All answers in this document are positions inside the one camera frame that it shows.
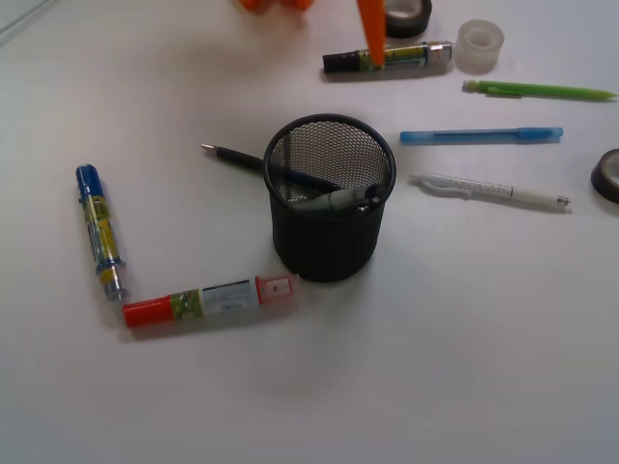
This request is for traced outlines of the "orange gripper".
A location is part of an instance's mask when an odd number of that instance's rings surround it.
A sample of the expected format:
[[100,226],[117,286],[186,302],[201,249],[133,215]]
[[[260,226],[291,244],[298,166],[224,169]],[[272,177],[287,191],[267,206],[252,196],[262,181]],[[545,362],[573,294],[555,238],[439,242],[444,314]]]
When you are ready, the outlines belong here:
[[[313,0],[239,0],[240,5],[254,14],[265,13],[275,5],[283,5],[292,11],[304,12],[312,6]],[[358,0],[368,51],[374,65],[382,67],[385,62],[386,17],[383,0]]]

